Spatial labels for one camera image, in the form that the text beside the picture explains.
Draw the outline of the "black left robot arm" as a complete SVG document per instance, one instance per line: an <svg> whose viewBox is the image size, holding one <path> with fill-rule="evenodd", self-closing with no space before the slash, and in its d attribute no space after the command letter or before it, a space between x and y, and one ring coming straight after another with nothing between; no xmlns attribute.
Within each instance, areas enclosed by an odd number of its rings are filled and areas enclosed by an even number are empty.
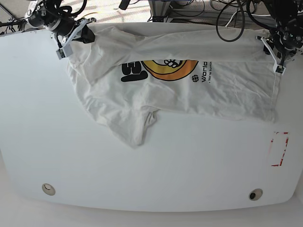
<svg viewBox="0 0 303 227"><path fill-rule="evenodd" d="M264 0L274 27L253 20L269 31L268 37L257 39L264 44L263 51L274 59L273 71L284 74L286 62L303 47L303 2L301 0Z"/></svg>

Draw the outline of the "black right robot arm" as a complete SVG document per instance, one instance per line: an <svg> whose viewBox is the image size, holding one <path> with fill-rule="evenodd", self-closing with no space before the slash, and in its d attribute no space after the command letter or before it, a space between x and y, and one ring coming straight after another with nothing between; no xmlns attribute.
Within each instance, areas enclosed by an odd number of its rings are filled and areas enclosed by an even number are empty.
<svg viewBox="0 0 303 227"><path fill-rule="evenodd" d="M72 7L63 6L61 0L31 0L25 14L25 20L33 28L44 26L52 32L59 48L62 48L59 37L68 39L77 28L80 30L71 39L89 44L95 41L95 35L87 24L95 22L96 19L81 18L76 20L86 5L87 1L84 0L81 8L73 12Z"/></svg>

